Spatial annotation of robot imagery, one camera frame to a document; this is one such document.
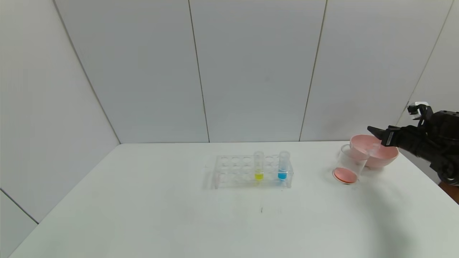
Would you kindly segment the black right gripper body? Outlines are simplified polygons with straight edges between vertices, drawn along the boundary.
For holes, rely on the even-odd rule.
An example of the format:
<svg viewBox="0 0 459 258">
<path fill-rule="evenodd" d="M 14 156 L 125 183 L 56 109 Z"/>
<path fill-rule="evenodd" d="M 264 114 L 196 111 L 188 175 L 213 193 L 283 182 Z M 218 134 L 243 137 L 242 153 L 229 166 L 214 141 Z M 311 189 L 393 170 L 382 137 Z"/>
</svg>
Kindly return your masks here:
<svg viewBox="0 0 459 258">
<path fill-rule="evenodd" d="M 418 128 L 412 125 L 406 127 L 389 127 L 382 136 L 381 144 L 386 147 L 397 147 L 411 154 L 416 154 L 422 143 Z"/>
</svg>

